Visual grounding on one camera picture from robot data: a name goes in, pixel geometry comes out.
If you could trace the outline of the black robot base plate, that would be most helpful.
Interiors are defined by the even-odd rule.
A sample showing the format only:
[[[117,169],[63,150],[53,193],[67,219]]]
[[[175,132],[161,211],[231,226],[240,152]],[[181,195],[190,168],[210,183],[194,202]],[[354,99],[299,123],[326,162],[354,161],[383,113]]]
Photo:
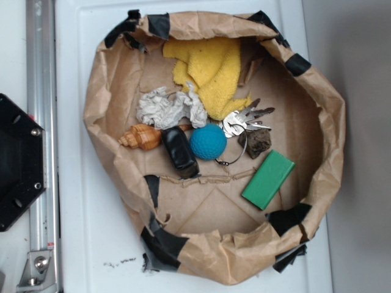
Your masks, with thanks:
[[[46,189],[44,129],[1,94],[1,231],[5,232]]]

